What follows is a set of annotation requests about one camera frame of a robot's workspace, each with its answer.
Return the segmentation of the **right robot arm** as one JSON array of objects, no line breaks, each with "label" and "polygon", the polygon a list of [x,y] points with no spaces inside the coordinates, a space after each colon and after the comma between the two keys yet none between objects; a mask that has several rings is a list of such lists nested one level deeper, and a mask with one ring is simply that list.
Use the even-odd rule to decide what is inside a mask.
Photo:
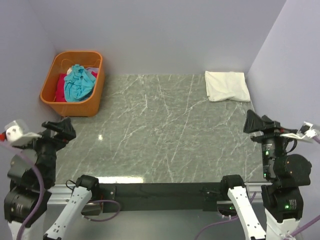
[{"label": "right robot arm", "polygon": [[319,132],[305,122],[300,129],[288,129],[266,115],[260,117],[248,110],[243,127],[251,140],[261,145],[263,177],[270,182],[261,186],[267,227],[264,229],[249,201],[240,175],[226,175],[221,192],[235,207],[247,240],[284,240],[296,230],[303,215],[304,201],[299,188],[311,183],[312,164],[300,154],[287,151],[289,142],[295,148],[299,141],[311,142]]}]

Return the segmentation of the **red t shirt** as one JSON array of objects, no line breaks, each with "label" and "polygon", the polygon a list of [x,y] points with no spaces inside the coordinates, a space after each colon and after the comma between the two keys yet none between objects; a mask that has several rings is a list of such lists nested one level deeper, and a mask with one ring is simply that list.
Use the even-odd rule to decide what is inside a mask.
[{"label": "red t shirt", "polygon": [[60,74],[55,91],[55,101],[56,102],[67,102],[64,96],[64,77],[66,74]]}]

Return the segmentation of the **lavender cloth in basket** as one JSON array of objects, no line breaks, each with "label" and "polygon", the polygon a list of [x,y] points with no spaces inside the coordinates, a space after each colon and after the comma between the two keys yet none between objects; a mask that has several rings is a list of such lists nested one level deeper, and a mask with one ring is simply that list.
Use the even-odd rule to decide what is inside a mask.
[{"label": "lavender cloth in basket", "polygon": [[89,71],[90,73],[94,72],[94,73],[98,73],[99,72],[99,68],[98,67],[86,67],[85,68],[87,71]]}]

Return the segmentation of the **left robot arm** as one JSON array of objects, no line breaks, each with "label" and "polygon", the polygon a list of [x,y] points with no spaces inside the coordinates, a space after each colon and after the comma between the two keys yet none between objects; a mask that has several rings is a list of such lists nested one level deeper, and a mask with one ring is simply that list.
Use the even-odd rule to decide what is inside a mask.
[{"label": "left robot arm", "polygon": [[65,240],[83,208],[102,197],[99,180],[82,175],[71,188],[70,199],[56,221],[43,231],[52,196],[50,188],[56,182],[57,152],[76,138],[76,131],[69,117],[45,121],[41,126],[44,131],[31,132],[18,119],[0,134],[1,145],[14,152],[7,173],[10,190],[4,199],[4,218],[15,240]]}]

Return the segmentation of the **white t shirt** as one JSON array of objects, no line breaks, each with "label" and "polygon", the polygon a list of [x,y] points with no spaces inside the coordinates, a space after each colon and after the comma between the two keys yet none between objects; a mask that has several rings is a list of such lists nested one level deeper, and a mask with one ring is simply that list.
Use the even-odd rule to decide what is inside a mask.
[{"label": "white t shirt", "polygon": [[206,95],[210,102],[225,100],[250,102],[251,97],[243,72],[211,72],[204,73]]}]

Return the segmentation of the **black base beam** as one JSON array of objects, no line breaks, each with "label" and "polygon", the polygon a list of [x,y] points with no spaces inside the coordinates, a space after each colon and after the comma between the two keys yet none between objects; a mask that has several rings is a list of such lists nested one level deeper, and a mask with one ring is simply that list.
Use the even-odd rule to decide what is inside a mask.
[{"label": "black base beam", "polygon": [[105,200],[120,203],[122,211],[216,212],[217,205],[232,203],[219,182],[104,183],[100,191]]}]

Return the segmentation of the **aluminium frame rail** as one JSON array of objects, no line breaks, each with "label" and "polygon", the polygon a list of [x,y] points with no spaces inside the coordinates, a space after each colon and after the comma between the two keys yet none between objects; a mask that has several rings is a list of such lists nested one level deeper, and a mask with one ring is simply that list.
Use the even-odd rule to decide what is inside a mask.
[{"label": "aluminium frame rail", "polygon": [[[262,203],[262,190],[261,185],[263,182],[248,182],[246,183],[246,188],[251,197],[254,192],[256,192],[253,203]],[[58,184],[51,188],[50,192],[52,193],[50,199],[48,200],[49,205],[66,205],[71,198],[71,190],[68,189],[65,185]]]}]

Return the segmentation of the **orange plastic basket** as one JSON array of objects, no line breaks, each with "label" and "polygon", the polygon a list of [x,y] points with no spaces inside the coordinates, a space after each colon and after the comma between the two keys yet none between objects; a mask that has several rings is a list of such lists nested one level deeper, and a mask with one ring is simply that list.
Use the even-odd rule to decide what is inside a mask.
[{"label": "orange plastic basket", "polygon": [[[61,74],[75,64],[98,68],[96,84],[91,96],[80,102],[57,102],[56,90]],[[103,57],[96,51],[64,51],[53,60],[40,92],[40,99],[62,117],[92,117],[98,113],[105,83]]]}]

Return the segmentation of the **teal t shirt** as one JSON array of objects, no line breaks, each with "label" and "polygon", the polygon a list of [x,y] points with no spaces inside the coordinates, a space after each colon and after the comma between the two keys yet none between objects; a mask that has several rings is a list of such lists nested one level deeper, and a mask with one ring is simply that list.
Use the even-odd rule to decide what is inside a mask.
[{"label": "teal t shirt", "polygon": [[75,64],[64,77],[64,98],[69,103],[88,99],[94,90],[97,77],[84,66]]}]

